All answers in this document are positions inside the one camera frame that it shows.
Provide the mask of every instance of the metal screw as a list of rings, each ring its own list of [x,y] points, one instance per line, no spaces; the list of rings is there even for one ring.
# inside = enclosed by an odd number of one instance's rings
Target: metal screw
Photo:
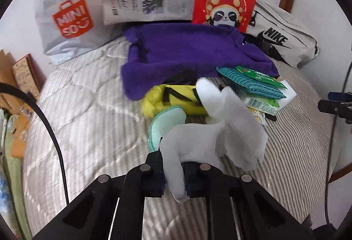
[[[108,175],[101,175],[98,177],[98,182],[100,183],[104,183],[107,182],[109,180],[109,176]]]
[[[139,167],[139,169],[141,171],[149,171],[150,170],[150,166],[148,164],[143,164]]]
[[[241,176],[241,179],[244,181],[244,182],[251,182],[252,181],[252,177],[250,175],[242,175]]]
[[[201,164],[200,165],[200,169],[202,171],[208,171],[208,170],[210,170],[210,168],[211,168],[211,166],[209,164]]]

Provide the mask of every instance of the mattress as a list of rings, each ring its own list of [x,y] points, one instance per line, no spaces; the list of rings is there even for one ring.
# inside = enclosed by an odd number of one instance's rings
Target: mattress
[[[124,96],[120,67],[127,61],[129,43],[111,43],[56,66],[38,104],[58,139],[66,169],[69,199],[74,199],[101,174],[126,174],[144,163],[148,154],[150,121],[138,101]],[[320,113],[316,91],[303,74],[275,61],[281,78],[296,98],[265,130],[269,141],[265,159],[249,171],[299,222],[322,194],[331,117]],[[333,144],[331,172],[338,148]],[[224,157],[227,174],[243,173]],[[59,159],[44,125],[31,121],[23,167],[23,191],[29,226],[38,233],[66,205]],[[143,239],[206,239],[205,199],[179,204],[167,190],[145,200]]]

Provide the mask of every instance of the white plastic bag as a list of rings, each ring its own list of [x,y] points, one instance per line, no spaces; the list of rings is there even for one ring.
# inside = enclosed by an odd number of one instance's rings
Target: white plastic bag
[[[61,64],[114,37],[103,24],[101,0],[36,0],[36,20],[44,54]]]

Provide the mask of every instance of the green packet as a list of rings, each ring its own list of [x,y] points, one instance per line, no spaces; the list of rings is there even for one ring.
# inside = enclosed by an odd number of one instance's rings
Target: green packet
[[[269,76],[264,73],[260,73],[258,71],[251,70],[248,68],[240,67],[240,66],[237,66],[236,69],[239,72],[247,75],[248,77],[250,77],[252,79],[259,80],[259,81],[265,82],[267,84],[274,85],[275,87],[286,88],[286,86],[284,86],[281,82],[276,81],[275,78],[273,78],[272,76]]]
[[[262,111],[270,115],[275,115],[280,108],[279,103],[272,98],[248,94],[242,90],[238,91],[238,96],[247,107]]]

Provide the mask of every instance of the cartoon panda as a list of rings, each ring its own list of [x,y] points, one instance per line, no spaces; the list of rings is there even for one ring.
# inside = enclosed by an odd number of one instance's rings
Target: cartoon panda
[[[247,11],[244,0],[207,0],[206,23],[209,25],[229,25],[239,27],[243,14]]]

